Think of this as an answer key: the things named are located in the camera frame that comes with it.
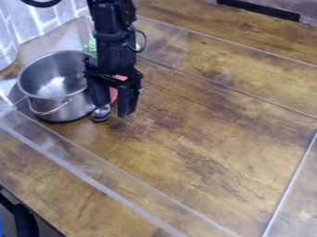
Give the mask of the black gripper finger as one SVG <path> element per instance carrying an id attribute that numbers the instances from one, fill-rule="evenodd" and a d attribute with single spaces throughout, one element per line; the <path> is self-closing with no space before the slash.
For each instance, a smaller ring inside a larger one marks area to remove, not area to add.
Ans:
<path id="1" fill-rule="evenodd" d="M 92 103 L 101 107 L 109 103 L 109 90 L 106 82 L 100 77 L 86 76 L 86 86 Z"/>
<path id="2" fill-rule="evenodd" d="M 141 85 L 139 83 L 124 82 L 117 87 L 117 117 L 129 116 L 137 107 Z"/>

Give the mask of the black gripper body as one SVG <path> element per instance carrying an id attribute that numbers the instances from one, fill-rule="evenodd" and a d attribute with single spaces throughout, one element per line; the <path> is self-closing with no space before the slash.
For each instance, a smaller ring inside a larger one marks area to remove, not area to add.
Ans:
<path id="1" fill-rule="evenodd" d="M 135 69 L 136 54 L 141 51 L 136 44 L 137 33 L 141 31 L 135 29 L 92 31 L 96 56 L 82 59 L 89 88 L 117 88 L 122 84 L 131 88 L 141 87 L 143 74 Z"/>

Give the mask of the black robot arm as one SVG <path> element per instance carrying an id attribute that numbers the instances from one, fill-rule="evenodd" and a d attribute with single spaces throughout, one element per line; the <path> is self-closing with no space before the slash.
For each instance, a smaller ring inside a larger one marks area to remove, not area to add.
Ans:
<path id="1" fill-rule="evenodd" d="M 82 59 L 88 92 L 94 110 L 90 118 L 104 121 L 110 116 L 109 89 L 117 90 L 117 117 L 125 118 L 137 107 L 143 74 L 135 69 L 136 6 L 132 0 L 86 0 L 92 15 L 96 56 Z"/>

